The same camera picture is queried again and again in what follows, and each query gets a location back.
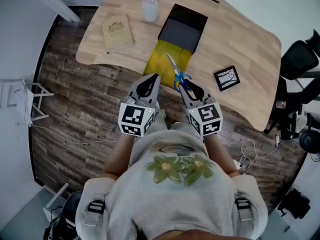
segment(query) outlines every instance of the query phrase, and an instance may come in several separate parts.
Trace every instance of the beige notebook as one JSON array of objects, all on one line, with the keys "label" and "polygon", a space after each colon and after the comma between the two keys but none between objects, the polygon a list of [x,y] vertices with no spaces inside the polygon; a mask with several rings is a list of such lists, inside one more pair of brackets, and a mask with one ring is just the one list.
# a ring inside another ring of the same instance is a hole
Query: beige notebook
[{"label": "beige notebook", "polygon": [[102,24],[106,53],[115,53],[134,46],[126,14],[112,16]]}]

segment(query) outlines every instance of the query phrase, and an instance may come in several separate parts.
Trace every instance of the scissors blade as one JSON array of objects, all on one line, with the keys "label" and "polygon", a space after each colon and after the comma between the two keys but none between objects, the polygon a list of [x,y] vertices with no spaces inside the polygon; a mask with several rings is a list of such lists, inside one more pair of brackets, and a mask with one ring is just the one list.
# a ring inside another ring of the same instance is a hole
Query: scissors blade
[{"label": "scissors blade", "polygon": [[173,70],[175,72],[176,75],[180,76],[180,69],[178,68],[177,64],[175,63],[175,61],[171,58],[169,53],[166,53],[166,56],[168,57],[171,66],[173,67]]}]

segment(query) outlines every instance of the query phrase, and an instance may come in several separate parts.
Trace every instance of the black box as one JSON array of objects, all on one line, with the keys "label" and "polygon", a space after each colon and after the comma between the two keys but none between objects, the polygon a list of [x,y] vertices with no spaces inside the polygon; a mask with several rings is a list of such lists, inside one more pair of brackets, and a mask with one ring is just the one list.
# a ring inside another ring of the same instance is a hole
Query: black box
[{"label": "black box", "polygon": [[207,16],[175,4],[160,31],[158,40],[194,53],[207,19]]}]

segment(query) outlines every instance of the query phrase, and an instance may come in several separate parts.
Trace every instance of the white stool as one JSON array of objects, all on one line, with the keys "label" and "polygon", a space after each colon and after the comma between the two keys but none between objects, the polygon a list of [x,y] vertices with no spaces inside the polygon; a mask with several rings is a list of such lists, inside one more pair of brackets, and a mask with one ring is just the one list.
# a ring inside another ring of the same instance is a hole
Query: white stool
[{"label": "white stool", "polygon": [[[24,80],[0,80],[0,109],[17,107],[17,103],[14,102],[15,94],[13,93],[17,86],[20,86],[24,93],[25,99],[25,111],[29,112],[28,116],[32,115],[32,108],[35,109],[40,116],[35,116],[31,118],[31,121],[43,119],[49,117],[48,114],[45,114],[41,111],[41,102],[43,97],[45,96],[53,96],[55,95],[52,92],[49,92],[45,89],[40,83],[25,83]],[[41,93],[33,93],[32,86],[37,86],[41,89]],[[39,102],[36,105],[34,103],[34,98],[39,97]]]}]

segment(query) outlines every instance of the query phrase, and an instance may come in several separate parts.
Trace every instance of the black buckle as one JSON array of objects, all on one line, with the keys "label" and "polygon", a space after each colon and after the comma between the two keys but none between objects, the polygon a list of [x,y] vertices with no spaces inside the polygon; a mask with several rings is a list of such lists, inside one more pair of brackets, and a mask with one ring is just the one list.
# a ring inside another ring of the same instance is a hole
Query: black buckle
[{"label": "black buckle", "polygon": [[88,211],[96,214],[104,214],[106,204],[104,201],[95,200],[89,203]]},{"label": "black buckle", "polygon": [[235,204],[236,204],[236,207],[238,208],[238,210],[250,209],[250,207],[251,207],[249,200],[245,199],[243,197],[238,197],[235,200]]}]

